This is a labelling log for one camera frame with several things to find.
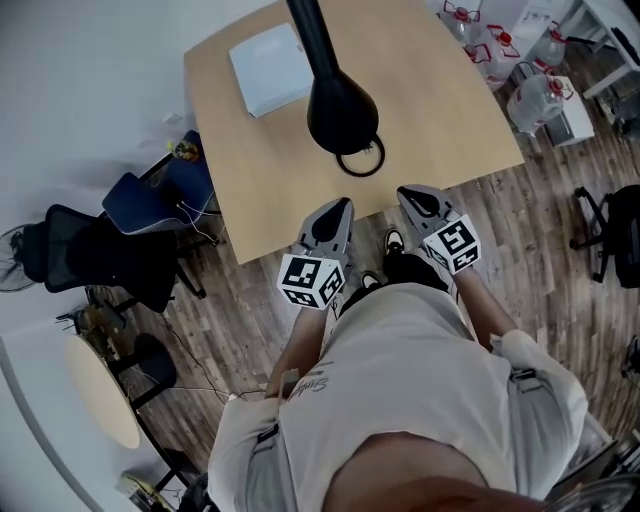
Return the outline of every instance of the electric fan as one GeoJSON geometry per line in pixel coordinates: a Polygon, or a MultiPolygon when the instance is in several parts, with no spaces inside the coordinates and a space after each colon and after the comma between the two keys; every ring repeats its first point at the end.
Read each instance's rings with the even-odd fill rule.
{"type": "Polygon", "coordinates": [[[22,233],[30,224],[10,229],[0,236],[0,292],[19,292],[35,284],[22,267],[22,233]]]}

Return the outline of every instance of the blue chair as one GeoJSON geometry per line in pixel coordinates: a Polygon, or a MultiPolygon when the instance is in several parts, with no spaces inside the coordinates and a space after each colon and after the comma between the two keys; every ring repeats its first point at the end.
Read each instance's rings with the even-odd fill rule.
{"type": "Polygon", "coordinates": [[[121,233],[173,231],[200,219],[200,212],[213,197],[213,183],[200,135],[192,130],[184,140],[198,146],[200,158],[196,162],[172,158],[155,187],[127,173],[104,198],[102,207],[121,233]]]}

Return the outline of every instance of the shoe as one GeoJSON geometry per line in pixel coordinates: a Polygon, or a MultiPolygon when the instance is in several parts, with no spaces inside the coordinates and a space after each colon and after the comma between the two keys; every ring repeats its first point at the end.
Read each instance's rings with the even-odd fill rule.
{"type": "Polygon", "coordinates": [[[392,252],[404,254],[404,240],[397,229],[387,231],[387,236],[384,238],[384,246],[386,249],[385,254],[392,252]]]}
{"type": "Polygon", "coordinates": [[[373,272],[365,272],[362,274],[362,287],[363,288],[371,288],[373,285],[382,284],[378,276],[373,272]]]}

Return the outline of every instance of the plastic bottle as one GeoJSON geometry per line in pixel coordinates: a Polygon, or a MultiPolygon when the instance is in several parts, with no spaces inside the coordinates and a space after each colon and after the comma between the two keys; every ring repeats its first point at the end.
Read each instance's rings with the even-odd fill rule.
{"type": "Polygon", "coordinates": [[[476,46],[467,45],[464,48],[464,51],[467,52],[467,56],[471,59],[476,65],[476,69],[482,75],[482,78],[486,80],[486,62],[491,61],[491,54],[489,53],[489,48],[486,44],[478,44],[476,46]]]}
{"type": "Polygon", "coordinates": [[[448,11],[447,4],[444,3],[444,10],[440,13],[440,19],[444,23],[445,27],[449,29],[449,32],[453,34],[456,41],[460,43],[463,48],[469,44],[474,37],[473,25],[477,19],[471,16],[471,13],[464,7],[456,7],[455,9],[448,11]]]}
{"type": "Polygon", "coordinates": [[[556,66],[562,64],[567,47],[567,41],[562,38],[558,24],[540,38],[529,52],[527,60],[543,73],[550,72],[556,66]]]}
{"type": "Polygon", "coordinates": [[[497,25],[487,25],[491,39],[487,43],[491,59],[483,63],[485,82],[495,92],[502,87],[511,76],[513,68],[522,57],[511,44],[511,36],[497,25]]]}
{"type": "Polygon", "coordinates": [[[509,118],[519,131],[533,135],[538,128],[562,112],[565,101],[563,88],[558,78],[530,76],[511,96],[507,104],[509,118]]]}

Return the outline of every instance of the white t-shirt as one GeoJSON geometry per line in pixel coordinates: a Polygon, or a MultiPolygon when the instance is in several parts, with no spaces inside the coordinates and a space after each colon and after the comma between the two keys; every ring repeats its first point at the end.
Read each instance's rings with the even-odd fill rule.
{"type": "MultiPolygon", "coordinates": [[[[584,391],[526,334],[508,333],[502,345],[505,357],[513,352],[518,364],[566,382],[575,437],[567,443],[568,463],[586,413],[584,391]]],[[[408,283],[359,301],[338,321],[320,362],[280,406],[298,509],[320,512],[336,471],[367,438],[389,432],[450,445],[488,486],[515,492],[511,363],[473,341],[444,292],[408,283]]],[[[242,502],[256,438],[277,416],[277,399],[233,400],[225,407],[209,465],[209,494],[222,512],[242,502]]],[[[566,463],[549,471],[559,477],[566,463]]]]}

